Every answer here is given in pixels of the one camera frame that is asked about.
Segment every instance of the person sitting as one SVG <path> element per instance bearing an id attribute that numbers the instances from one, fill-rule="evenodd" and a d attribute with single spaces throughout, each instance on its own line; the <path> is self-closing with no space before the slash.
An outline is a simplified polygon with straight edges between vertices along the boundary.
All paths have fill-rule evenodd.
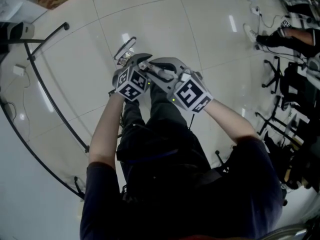
<path id="1" fill-rule="evenodd" d="M 278 28 L 271 35 L 259 35 L 247 24 L 243 26 L 253 43 L 266 47 L 286 47 L 304 55 L 307 59 L 320 53 L 320 30 L 315 28 Z"/>

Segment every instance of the dark pants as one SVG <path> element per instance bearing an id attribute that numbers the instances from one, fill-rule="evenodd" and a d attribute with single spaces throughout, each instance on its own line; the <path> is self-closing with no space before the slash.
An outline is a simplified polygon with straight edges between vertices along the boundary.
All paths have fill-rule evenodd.
<path id="1" fill-rule="evenodd" d="M 128 101 L 125 104 L 123 113 L 124 128 L 122 130 L 122 138 L 119 147 L 123 147 L 125 144 L 124 142 L 128 140 L 128 137 L 134 134 L 134 131 L 140 129 L 134 125 L 148 127 L 149 124 L 152 124 L 155 121 L 167 119 L 185 127 L 187 126 L 186 120 L 183 118 L 177 107 L 167 99 L 167 94 L 154 83 L 152 83 L 150 87 L 150 97 L 150 119 L 146 124 L 142 119 L 138 101 Z"/>
<path id="2" fill-rule="evenodd" d="M 287 5 L 286 9 L 288 10 L 288 12 L 290 13 L 294 13 L 294 14 L 301 14 L 301 15 L 305 15 L 311 18 L 315 18 L 311 9 L 310 9 L 310 5 L 307 3 L 301 3 L 301 4 L 296 4 L 296 5 Z"/>
<path id="3" fill-rule="evenodd" d="M 313 35 L 312 28 L 306 29 L 305 31 Z M 272 35 L 258 35 L 256 38 L 256 41 L 261 45 L 264 45 L 267 47 L 283 46 L 283 47 L 295 50 L 298 53 L 303 54 L 307 58 L 314 57 L 316 56 L 317 53 L 320 52 L 320 44 L 318 43 L 316 43 L 315 46 L 312 46 L 300 41 L 295 37 L 292 37 L 292 38 L 280 37 L 277 31 L 275 31 Z"/>

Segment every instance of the curved railing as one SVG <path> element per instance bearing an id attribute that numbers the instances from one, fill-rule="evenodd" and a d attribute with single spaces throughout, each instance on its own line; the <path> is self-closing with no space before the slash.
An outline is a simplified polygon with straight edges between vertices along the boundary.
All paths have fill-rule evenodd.
<path id="1" fill-rule="evenodd" d="M 69 24 L 65 22 L 44 40 L 0 41 L 0 45 L 23 44 L 27 59 L 30 61 L 30 66 L 26 68 L 25 73 L 29 83 L 26 85 L 20 79 L 14 80 L 1 94 L 0 106 L 13 130 L 31 155 L 57 181 L 83 199 L 89 146 L 59 109 L 35 64 L 36 52 L 62 29 L 68 30 Z M 39 45 L 31 53 L 28 44 L 32 43 Z M 29 97 L 30 99 L 25 103 L 28 91 L 36 88 L 38 90 L 31 91 L 30 94 L 38 94 L 39 97 Z"/>

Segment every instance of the shoe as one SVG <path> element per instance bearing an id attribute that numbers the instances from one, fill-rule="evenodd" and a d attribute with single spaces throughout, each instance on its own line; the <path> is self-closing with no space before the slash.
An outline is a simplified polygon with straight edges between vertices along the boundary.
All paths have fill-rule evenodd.
<path id="1" fill-rule="evenodd" d="M 250 39 L 250 41 L 252 43 L 255 43 L 257 41 L 258 34 L 254 32 L 248 24 L 244 24 L 243 29 L 246 35 L 248 36 L 248 38 Z"/>

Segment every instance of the white tiled floor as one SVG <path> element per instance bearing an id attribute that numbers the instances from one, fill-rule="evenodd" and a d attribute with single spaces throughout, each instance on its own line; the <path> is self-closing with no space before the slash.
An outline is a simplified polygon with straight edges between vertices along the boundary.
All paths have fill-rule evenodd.
<path id="1" fill-rule="evenodd" d="M 278 0 L 256 0 L 253 5 L 260 7 L 269 26 L 275 15 L 285 14 Z M 272 75 L 263 60 L 272 60 L 273 55 L 254 50 L 246 38 L 244 23 L 258 29 L 258 17 L 250 12 L 250 6 L 247 0 L 69 0 L 34 22 L 37 39 L 64 22 L 70 25 L 43 46 L 35 63 L 56 104 L 88 145 L 113 89 L 116 65 L 112 56 L 133 36 L 137 37 L 135 52 L 150 53 L 154 58 L 177 57 L 201 71 L 213 96 L 240 114 L 245 111 L 245 117 L 258 128 L 261 121 L 254 112 L 267 116 L 273 107 L 270 89 L 261 88 Z M 260 32 L 270 34 L 281 21 L 277 17 L 272 28 L 261 23 Z M 282 59 L 283 69 L 287 63 Z M 26 75 L 13 74 L 15 64 L 27 66 L 30 87 Z M 37 155 L 67 183 L 73 185 L 77 175 L 83 187 L 87 154 L 46 105 L 23 46 L 15 46 L 1 64 L 0 84 L 1 97 L 16 105 L 14 124 Z M 140 108 L 147 120 L 148 93 Z M 192 115 L 181 112 L 190 123 Z M 229 156 L 232 142 L 207 114 L 197 115 L 191 129 L 212 166 L 218 165 L 216 150 L 224 159 Z M 119 164 L 117 173 L 122 187 L 125 181 Z"/>

